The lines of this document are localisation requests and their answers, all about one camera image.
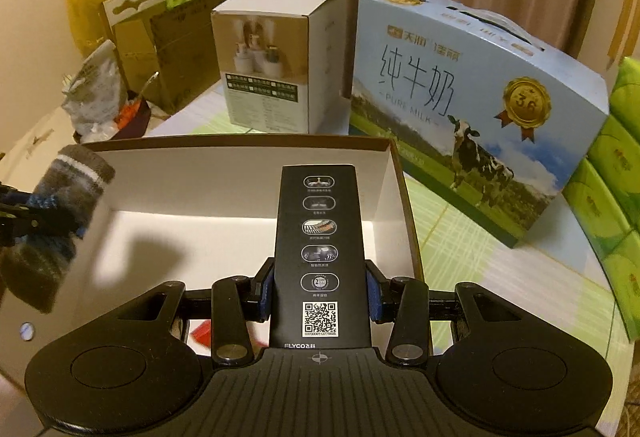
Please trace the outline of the red candy wrapper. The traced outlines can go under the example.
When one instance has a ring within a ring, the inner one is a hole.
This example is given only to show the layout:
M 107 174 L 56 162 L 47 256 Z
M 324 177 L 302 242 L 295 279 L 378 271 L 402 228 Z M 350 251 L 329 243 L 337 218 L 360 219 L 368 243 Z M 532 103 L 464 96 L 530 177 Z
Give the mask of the red candy wrapper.
M 247 322 L 246 324 L 250 342 L 254 352 L 269 346 L 269 323 Z M 196 321 L 195 327 L 191 327 L 186 342 L 198 351 L 204 353 L 204 348 L 210 347 L 212 339 L 212 323 L 209 320 Z

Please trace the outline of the black shaver box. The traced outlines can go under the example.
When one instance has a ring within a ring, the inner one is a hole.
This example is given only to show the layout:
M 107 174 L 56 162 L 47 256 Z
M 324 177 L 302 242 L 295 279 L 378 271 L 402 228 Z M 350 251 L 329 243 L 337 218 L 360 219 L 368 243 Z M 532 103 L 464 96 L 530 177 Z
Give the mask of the black shaver box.
M 269 345 L 371 345 L 367 270 L 352 165 L 282 168 Z

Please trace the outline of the small white pill bottle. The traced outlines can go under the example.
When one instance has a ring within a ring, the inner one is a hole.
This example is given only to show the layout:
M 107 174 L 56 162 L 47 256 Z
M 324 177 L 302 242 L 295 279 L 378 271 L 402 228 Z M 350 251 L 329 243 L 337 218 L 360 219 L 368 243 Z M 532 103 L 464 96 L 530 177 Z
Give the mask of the small white pill bottle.
M 20 338 L 24 342 L 30 342 L 35 337 L 35 326 L 31 322 L 23 322 L 18 329 L 18 333 L 20 333 Z

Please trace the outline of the brown cardboard storage box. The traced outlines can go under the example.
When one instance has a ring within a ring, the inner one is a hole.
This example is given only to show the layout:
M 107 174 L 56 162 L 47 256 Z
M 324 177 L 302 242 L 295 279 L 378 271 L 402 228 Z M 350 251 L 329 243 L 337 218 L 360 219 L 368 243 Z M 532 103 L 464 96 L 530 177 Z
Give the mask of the brown cardboard storage box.
M 76 244 L 53 309 L 1 300 L 1 370 L 21 383 L 54 339 L 168 280 L 206 289 L 254 275 L 274 252 L 282 168 L 350 164 L 357 174 L 364 254 L 384 275 L 421 277 L 422 263 L 397 151 L 384 138 L 198 135 L 103 142 L 114 170 Z M 35 326 L 30 342 L 23 322 Z

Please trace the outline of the crumpled silver bag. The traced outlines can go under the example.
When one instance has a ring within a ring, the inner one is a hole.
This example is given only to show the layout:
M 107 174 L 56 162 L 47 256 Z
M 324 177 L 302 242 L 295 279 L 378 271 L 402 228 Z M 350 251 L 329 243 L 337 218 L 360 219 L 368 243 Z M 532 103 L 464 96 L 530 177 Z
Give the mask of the crumpled silver bag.
M 104 125 L 114 124 L 126 99 L 116 46 L 106 40 L 64 84 L 62 108 L 70 117 L 75 133 L 82 137 L 96 133 Z

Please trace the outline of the dark wooden tray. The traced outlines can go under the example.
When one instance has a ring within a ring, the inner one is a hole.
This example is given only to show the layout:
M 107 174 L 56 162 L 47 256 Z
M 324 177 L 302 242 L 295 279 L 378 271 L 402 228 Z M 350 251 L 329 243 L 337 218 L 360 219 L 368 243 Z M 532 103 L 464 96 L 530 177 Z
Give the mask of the dark wooden tray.
M 127 93 L 129 101 L 116 119 L 118 131 L 113 139 L 132 139 L 142 137 L 149 126 L 151 108 L 144 98 L 140 98 L 132 90 Z

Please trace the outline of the checked tablecloth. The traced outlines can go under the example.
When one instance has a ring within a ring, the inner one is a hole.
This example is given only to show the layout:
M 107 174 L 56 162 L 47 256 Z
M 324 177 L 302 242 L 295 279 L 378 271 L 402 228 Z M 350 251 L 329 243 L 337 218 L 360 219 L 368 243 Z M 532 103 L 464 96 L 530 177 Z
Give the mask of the checked tablecloth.
M 450 290 L 476 282 L 574 334 L 610 366 L 614 386 L 598 424 L 607 436 L 639 432 L 634 346 L 605 274 L 573 212 L 556 197 L 509 249 L 433 191 L 406 179 L 426 281 Z

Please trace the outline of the blue milk carton box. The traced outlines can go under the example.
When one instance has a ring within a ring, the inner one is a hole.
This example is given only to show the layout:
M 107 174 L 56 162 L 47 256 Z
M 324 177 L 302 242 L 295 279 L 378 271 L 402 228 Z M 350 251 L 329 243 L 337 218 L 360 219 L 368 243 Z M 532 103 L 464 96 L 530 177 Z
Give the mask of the blue milk carton box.
M 359 0 L 357 135 L 508 246 L 563 190 L 608 117 L 604 79 L 494 12 Z

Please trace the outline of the brown cardboard carton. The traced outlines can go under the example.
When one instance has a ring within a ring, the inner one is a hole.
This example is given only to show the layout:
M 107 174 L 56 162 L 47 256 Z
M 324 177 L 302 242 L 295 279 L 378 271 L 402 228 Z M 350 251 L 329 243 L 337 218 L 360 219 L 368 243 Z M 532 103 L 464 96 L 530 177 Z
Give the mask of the brown cardboard carton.
M 110 27 L 129 89 L 176 113 L 216 83 L 212 11 L 224 1 L 164 1 Z

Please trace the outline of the green tissue pack stack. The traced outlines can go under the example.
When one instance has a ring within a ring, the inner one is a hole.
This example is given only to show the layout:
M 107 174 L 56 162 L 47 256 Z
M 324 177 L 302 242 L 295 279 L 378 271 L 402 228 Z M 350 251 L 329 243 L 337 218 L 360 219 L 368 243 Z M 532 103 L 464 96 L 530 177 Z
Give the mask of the green tissue pack stack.
M 608 278 L 632 342 L 639 339 L 639 61 L 620 63 L 610 115 L 564 197 Z

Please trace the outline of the humidifier product box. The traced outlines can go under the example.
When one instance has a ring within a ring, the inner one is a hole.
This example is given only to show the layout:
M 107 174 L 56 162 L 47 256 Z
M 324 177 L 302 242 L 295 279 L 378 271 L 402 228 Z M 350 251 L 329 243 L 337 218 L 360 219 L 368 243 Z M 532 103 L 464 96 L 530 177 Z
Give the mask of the humidifier product box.
M 227 0 L 212 27 L 233 124 L 318 131 L 343 91 L 345 0 Z

